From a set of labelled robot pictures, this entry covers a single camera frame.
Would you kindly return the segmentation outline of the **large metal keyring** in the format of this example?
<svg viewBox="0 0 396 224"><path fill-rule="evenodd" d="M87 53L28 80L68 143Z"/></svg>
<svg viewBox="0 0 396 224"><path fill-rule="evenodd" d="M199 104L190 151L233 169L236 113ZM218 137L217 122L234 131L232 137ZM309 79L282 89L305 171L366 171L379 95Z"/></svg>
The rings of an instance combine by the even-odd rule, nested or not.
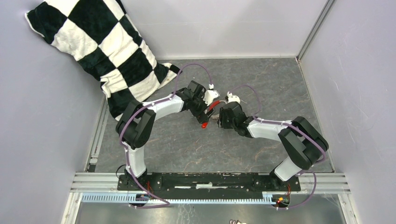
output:
<svg viewBox="0 0 396 224"><path fill-rule="evenodd" d="M227 103L226 100L216 100L213 101L212 104L205 110L205 113L213 111L213 114L210 116L210 119L218 120L219 112L218 109Z"/></svg>

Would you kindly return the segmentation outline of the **red key tag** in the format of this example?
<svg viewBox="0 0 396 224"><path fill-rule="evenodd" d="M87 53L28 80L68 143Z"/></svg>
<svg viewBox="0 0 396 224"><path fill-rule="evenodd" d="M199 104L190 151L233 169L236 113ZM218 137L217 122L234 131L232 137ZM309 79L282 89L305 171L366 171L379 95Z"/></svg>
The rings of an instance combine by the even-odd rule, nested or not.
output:
<svg viewBox="0 0 396 224"><path fill-rule="evenodd" d="M204 123L201 125L201 128L203 128L203 129L207 128L208 124L209 124L209 122L204 122Z"/></svg>

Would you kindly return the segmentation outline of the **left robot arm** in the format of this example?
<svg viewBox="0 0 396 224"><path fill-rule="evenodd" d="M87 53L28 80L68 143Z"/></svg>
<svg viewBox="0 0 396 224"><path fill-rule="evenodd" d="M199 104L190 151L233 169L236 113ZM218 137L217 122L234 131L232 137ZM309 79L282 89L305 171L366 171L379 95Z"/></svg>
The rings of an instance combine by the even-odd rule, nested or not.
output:
<svg viewBox="0 0 396 224"><path fill-rule="evenodd" d="M116 125L120 142L125 146L129 184L135 190L147 184L144 146L148 142L154 122L165 116L190 111L198 123L204 124L213 115L210 105L219 97L212 84L209 89L191 81L185 88L151 102L132 100Z"/></svg>

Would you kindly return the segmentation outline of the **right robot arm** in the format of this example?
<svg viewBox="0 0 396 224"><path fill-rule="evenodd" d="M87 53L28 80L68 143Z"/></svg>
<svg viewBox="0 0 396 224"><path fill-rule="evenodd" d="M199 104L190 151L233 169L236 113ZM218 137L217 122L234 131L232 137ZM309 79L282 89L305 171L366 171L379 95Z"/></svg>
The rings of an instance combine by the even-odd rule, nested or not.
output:
<svg viewBox="0 0 396 224"><path fill-rule="evenodd" d="M284 189L289 179L326 160L329 144L304 117L293 120L265 120L247 116L238 102L220 108L218 125L233 129L247 138L264 138L282 143L288 156L271 171L270 185L275 190Z"/></svg>

